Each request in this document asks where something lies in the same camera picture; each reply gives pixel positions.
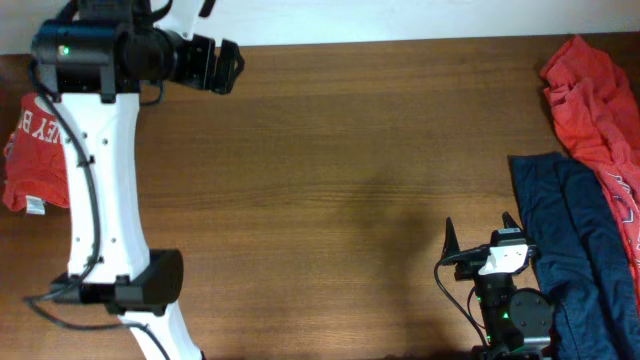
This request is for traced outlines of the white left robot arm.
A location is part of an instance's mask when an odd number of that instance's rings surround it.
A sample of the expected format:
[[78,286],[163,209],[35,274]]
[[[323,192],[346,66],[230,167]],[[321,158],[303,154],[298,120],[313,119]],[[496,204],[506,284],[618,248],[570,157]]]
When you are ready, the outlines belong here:
[[100,304],[148,359],[200,359],[179,297],[184,261],[152,249],[141,226],[135,165],[140,91],[175,83],[226,95],[244,70],[236,43],[196,33],[208,0],[68,2],[33,37],[29,76],[55,116],[71,215],[64,273],[45,299]]

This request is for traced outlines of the orange printed t-shirt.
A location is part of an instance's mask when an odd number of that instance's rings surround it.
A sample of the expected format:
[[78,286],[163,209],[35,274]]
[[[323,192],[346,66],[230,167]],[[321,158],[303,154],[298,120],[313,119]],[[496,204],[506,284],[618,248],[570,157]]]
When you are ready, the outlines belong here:
[[9,210],[43,215],[47,204],[70,205],[59,127],[37,94],[22,97],[18,123],[3,155],[6,181],[2,201]]

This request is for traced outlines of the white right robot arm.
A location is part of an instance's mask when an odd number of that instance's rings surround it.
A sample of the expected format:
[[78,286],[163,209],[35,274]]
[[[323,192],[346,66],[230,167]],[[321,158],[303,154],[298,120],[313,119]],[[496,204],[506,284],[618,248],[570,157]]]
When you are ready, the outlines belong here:
[[[440,260],[434,266],[436,284],[470,322],[481,343],[471,350],[473,359],[542,359],[551,345],[554,305],[541,291],[519,288],[514,277],[528,268],[537,246],[507,212],[503,227],[492,232],[487,244],[462,250],[453,221],[445,225]],[[439,278],[442,266],[453,266],[457,281],[471,281],[468,295],[478,301],[482,320],[448,292]]]

